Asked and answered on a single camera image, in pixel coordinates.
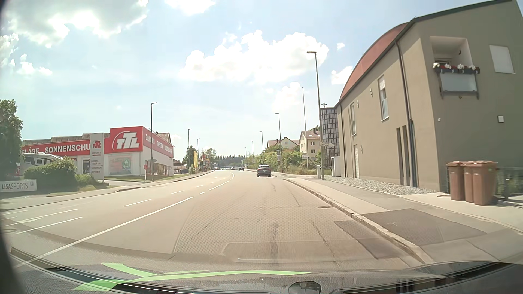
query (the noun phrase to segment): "curb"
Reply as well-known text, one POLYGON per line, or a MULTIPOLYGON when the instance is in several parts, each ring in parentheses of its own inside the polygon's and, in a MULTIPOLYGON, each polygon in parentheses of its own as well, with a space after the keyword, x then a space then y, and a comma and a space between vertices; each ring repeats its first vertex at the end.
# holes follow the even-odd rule
POLYGON ((432 259, 432 257, 430 257, 425 251, 423 251, 423 249, 421 249, 421 247, 419 247, 418 245, 406 240, 405 238, 401 237, 401 236, 398 236, 392 232, 390 232, 389 230, 385 229, 384 227, 380 226, 379 224, 369 220, 368 218, 352 211, 350 208, 330 199, 329 197, 321 194, 321 193, 318 193, 317 191, 314 191, 310 188, 307 188, 299 183, 296 183, 294 181, 291 181, 291 180, 288 180, 286 178, 284 178, 283 180, 286 180, 290 183, 293 183, 295 184, 296 186, 306 190, 307 192, 317 196, 318 198, 322 199, 323 201, 325 201, 327 204, 331 205, 332 207, 335 207, 337 208, 338 210, 340 210, 341 212, 343 212, 344 214, 348 215, 349 217, 351 217, 352 219, 354 219, 355 221, 363 224, 365 227, 367 227, 368 229, 372 230, 374 233, 377 233, 378 235, 384 237, 385 239, 387 239, 389 242, 393 243, 394 245, 398 246, 399 248, 401 248, 403 251, 405 251, 408 255, 412 256, 413 258, 417 259, 418 261, 420 261, 421 263, 423 264, 431 264, 431 263, 434 263, 434 260, 432 259))

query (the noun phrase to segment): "door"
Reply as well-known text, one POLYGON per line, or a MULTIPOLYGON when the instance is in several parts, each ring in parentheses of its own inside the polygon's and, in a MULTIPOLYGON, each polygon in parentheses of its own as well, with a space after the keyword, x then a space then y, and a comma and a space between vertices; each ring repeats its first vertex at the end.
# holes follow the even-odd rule
POLYGON ((354 164, 356 168, 356 178, 359 178, 358 145, 354 145, 354 164))

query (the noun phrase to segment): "sidewalk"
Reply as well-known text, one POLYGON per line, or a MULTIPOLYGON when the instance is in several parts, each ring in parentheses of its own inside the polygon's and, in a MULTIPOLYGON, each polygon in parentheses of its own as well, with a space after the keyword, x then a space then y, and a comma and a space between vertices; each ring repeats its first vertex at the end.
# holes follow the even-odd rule
POLYGON ((395 196, 315 177, 284 180, 312 192, 424 263, 521 263, 523 209, 517 205, 500 201, 477 206, 450 200, 443 193, 395 196))
POLYGON ((147 188, 151 186, 157 186, 161 184, 168 184, 173 182, 179 182, 181 180, 187 180, 195 177, 200 177, 203 175, 206 175, 210 172, 205 173, 199 173, 196 175, 189 175, 178 179, 169 179, 169 180, 161 180, 157 182, 152 183, 143 183, 133 186, 120 186, 120 187, 114 187, 114 188, 108 188, 108 189, 100 189, 100 190, 93 190, 93 191, 86 191, 86 192, 80 192, 75 194, 69 194, 69 195, 62 195, 62 196, 42 196, 42 197, 32 197, 32 198, 4 198, 0 200, 0 211, 7 211, 11 209, 18 209, 18 208, 27 208, 27 207, 33 207, 38 205, 46 205, 50 203, 55 202, 63 202, 73 199, 80 199, 80 198, 86 198, 86 197, 92 197, 92 196, 99 196, 99 195, 105 195, 105 194, 111 194, 116 193, 120 191, 126 191, 126 190, 133 190, 133 189, 139 189, 139 188, 147 188))

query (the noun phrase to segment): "gravel strip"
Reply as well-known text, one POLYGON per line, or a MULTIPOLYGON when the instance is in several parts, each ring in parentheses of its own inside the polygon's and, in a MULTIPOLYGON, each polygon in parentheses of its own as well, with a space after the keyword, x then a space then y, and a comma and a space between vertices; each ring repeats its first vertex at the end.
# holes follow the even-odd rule
POLYGON ((391 193, 395 195, 411 195, 411 194, 425 194, 435 193, 437 191, 429 190, 425 188, 416 188, 409 186, 396 185, 393 183, 385 183, 371 179, 360 179, 360 178, 342 178, 342 177, 331 177, 325 176, 325 179, 333 182, 349 184, 353 186, 363 187, 372 189, 380 192, 391 193))

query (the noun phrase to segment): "red roof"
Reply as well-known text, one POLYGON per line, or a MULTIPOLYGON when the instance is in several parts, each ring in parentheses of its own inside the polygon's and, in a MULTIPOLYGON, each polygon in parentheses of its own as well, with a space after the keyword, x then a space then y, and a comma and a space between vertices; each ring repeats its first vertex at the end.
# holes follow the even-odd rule
POLYGON ((390 29, 388 32, 384 33, 372 46, 363 54, 363 56, 356 64, 353 72, 350 74, 349 80, 343 88, 342 95, 339 100, 349 92, 349 90, 358 82, 358 80, 363 76, 363 74, 369 69, 369 67, 376 61, 376 59, 383 53, 383 51, 390 45, 394 38, 403 30, 407 25, 407 22, 396 26, 390 29))

